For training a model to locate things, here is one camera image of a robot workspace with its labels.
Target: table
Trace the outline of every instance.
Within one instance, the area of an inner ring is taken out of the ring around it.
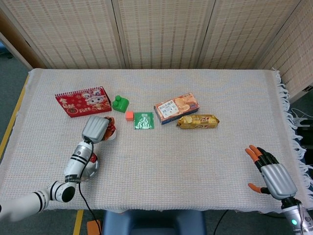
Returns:
[[[30,72],[25,96],[0,165],[0,200],[8,200],[64,180],[63,170],[81,141],[89,118],[70,118],[55,100],[62,92],[104,86],[113,99],[130,101],[128,110],[154,112],[153,105],[192,92],[199,114],[214,114],[215,129],[182,130],[176,122],[134,130],[124,114],[117,137],[95,145],[97,176],[82,184],[92,209],[234,209],[280,211],[280,202],[251,191],[264,185],[245,153],[249,144],[271,152],[294,179],[304,206],[312,207],[303,152],[286,113],[288,101],[279,73],[269,70],[43,70]],[[85,209],[78,193],[48,209]]]

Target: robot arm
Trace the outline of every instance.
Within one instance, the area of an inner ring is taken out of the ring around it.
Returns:
[[[0,221],[7,218],[19,221],[47,208],[49,201],[69,202],[75,194],[76,184],[85,180],[85,168],[97,164],[93,154],[93,144],[104,139],[107,127],[113,118],[91,116],[82,132],[84,141],[73,152],[64,170],[65,182],[55,181],[46,188],[30,193],[21,198],[0,202]]]
[[[254,161],[259,169],[267,187],[257,187],[252,183],[248,186],[255,192],[272,195],[281,200],[282,211],[295,235],[313,235],[313,221],[307,210],[303,208],[301,201],[295,199],[297,187],[286,168],[279,164],[277,159],[270,153],[253,145],[246,149],[246,153]]]

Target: floor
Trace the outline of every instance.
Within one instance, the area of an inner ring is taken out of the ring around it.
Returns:
[[[0,55],[0,140],[13,113],[16,102],[27,77],[27,69],[8,54]],[[292,106],[307,114],[313,115],[313,92],[305,95]],[[104,216],[104,211],[97,210],[97,219]],[[224,211],[206,211],[207,234],[213,234],[214,229]],[[77,211],[54,210],[44,211],[19,222],[0,222],[2,235],[69,235],[73,234]],[[80,229],[81,235],[87,234],[86,223],[92,220],[89,211],[84,211]],[[287,220],[272,218],[257,212],[228,211],[218,226],[216,235],[291,235]]]

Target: tablecloth fringe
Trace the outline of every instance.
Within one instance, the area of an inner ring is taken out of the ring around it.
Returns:
[[[310,165],[306,165],[305,163],[302,162],[306,149],[302,148],[298,142],[299,140],[302,139],[302,136],[296,135],[295,133],[295,130],[297,129],[297,127],[294,125],[293,116],[289,112],[290,110],[289,93],[285,85],[281,82],[282,80],[281,80],[279,71],[275,69],[273,70],[275,71],[275,77],[278,83],[277,87],[278,87],[279,96],[281,98],[281,102],[283,106],[283,113],[286,116],[286,119],[288,121],[288,132],[292,138],[292,148],[296,152],[297,162],[299,164],[300,172],[302,173],[302,176],[303,176],[304,186],[306,187],[305,193],[307,194],[310,203],[313,203],[313,192],[309,189],[310,187],[313,187],[313,180],[309,175],[309,169],[313,169],[313,167]]]

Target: woven screen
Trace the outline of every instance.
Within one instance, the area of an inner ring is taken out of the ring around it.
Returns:
[[[104,0],[2,2],[51,68],[121,68]]]
[[[118,0],[131,69],[190,69],[213,1]]]
[[[217,0],[202,69],[250,69],[299,0]]]
[[[271,67],[281,72],[292,101],[313,83],[313,0],[301,2],[257,66]]]

